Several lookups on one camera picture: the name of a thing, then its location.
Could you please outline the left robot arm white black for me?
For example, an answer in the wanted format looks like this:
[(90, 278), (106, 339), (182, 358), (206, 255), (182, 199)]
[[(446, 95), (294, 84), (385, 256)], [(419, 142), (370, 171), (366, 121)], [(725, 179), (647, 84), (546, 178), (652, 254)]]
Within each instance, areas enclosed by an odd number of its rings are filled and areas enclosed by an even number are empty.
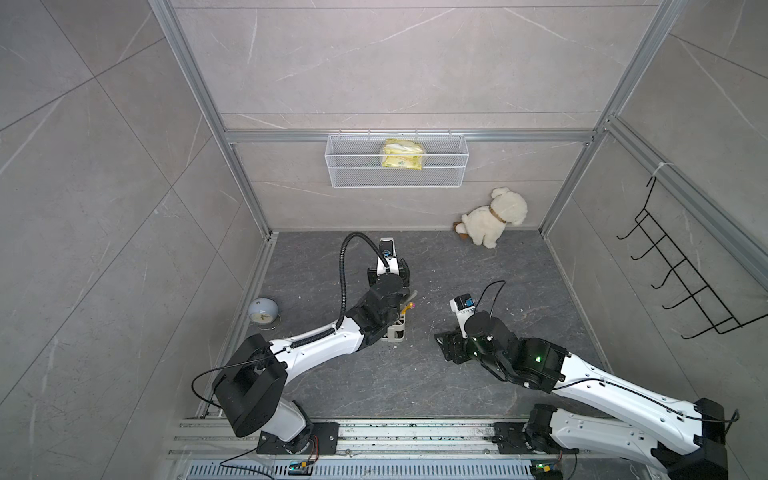
[(212, 384), (236, 437), (263, 430), (290, 443), (311, 432), (304, 412), (282, 398), (284, 387), (329, 360), (375, 344), (399, 320), (411, 295), (410, 271), (403, 259), (388, 263), (369, 271), (369, 290), (340, 325), (272, 341), (260, 334), (246, 338)]

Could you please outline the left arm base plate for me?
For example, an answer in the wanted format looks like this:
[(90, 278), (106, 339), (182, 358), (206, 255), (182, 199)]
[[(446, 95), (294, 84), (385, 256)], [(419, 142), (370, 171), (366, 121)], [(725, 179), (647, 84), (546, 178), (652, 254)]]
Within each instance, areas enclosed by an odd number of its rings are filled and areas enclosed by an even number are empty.
[(293, 440), (283, 441), (276, 435), (262, 432), (256, 452), (259, 455), (334, 455), (339, 440), (337, 422), (311, 424)]

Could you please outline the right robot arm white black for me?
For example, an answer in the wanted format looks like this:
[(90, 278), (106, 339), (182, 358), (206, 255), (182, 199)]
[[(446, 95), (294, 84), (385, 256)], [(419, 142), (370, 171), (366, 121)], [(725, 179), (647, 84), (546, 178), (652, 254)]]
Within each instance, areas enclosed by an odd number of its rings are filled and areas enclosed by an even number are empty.
[(611, 454), (670, 479), (727, 478), (729, 421), (719, 403), (647, 390), (552, 342), (519, 337), (487, 311), (466, 309), (457, 318), (458, 327), (435, 336), (446, 360), (476, 361), (502, 382), (575, 400), (604, 414), (588, 417), (538, 404), (524, 427), (529, 449)]

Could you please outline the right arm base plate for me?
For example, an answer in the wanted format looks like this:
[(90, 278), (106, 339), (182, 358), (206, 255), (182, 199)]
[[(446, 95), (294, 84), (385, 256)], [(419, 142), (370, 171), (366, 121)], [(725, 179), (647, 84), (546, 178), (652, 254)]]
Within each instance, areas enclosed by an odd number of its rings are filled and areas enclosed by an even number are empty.
[(529, 426), (521, 422), (496, 422), (491, 441), (500, 454), (574, 454), (578, 449), (568, 449), (557, 444), (548, 426)]

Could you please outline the cream toothbrush holder organizer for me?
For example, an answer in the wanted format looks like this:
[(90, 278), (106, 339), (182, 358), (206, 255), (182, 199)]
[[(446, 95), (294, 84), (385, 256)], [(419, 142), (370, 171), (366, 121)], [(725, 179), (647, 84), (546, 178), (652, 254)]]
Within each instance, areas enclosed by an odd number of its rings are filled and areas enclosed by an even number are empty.
[[(404, 301), (404, 304), (402, 305), (402, 309), (407, 303), (413, 302), (416, 295), (417, 295), (417, 291), (413, 290), (410, 296)], [(406, 321), (406, 314), (405, 316), (401, 316), (399, 313), (398, 319), (395, 321), (393, 325), (387, 328), (387, 332), (381, 338), (381, 340), (389, 343), (399, 343), (403, 341), (405, 338), (405, 321)]]

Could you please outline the yellow toothbrush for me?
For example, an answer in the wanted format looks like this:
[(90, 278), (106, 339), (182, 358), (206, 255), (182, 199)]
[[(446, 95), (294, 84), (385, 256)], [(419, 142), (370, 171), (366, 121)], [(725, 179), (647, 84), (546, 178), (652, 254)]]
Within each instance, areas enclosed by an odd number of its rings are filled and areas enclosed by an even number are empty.
[(407, 303), (407, 304), (404, 306), (404, 308), (401, 310), (401, 312), (400, 312), (400, 315), (401, 315), (401, 316), (405, 316), (405, 314), (406, 314), (406, 313), (407, 313), (407, 312), (408, 312), (410, 309), (412, 309), (412, 308), (414, 308), (414, 303), (413, 303), (413, 302), (409, 302), (409, 303)]

